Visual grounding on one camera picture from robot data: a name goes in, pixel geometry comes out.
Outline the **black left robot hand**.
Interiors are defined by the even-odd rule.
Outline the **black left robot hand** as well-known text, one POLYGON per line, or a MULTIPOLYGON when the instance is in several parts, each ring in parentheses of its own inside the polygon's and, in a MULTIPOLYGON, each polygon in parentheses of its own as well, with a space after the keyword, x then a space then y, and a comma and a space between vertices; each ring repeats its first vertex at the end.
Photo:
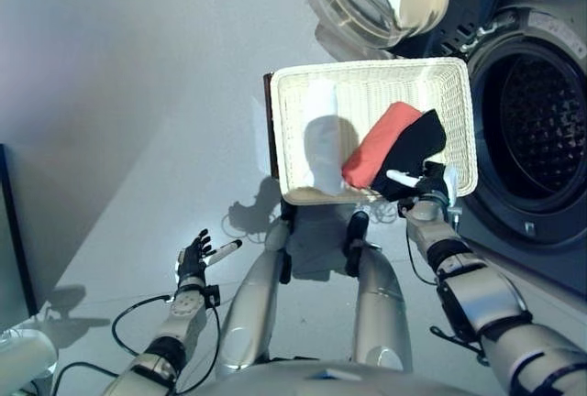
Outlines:
POLYGON ((203 229, 178 255, 175 266, 177 286, 192 283, 204 287, 206 269, 236 252, 241 246, 242 241, 234 239, 223 246, 213 247, 208 229, 203 229))

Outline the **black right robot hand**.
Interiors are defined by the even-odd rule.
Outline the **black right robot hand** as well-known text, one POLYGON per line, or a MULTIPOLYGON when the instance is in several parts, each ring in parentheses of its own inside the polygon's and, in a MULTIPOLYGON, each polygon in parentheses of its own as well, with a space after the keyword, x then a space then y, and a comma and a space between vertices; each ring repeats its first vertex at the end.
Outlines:
POLYGON ((454 164, 441 164, 426 161, 421 176, 411 176, 407 171, 388 170, 385 176, 389 181, 397 182, 403 197, 421 196, 438 192, 445 195, 450 204, 454 204, 458 194, 459 171, 454 164))

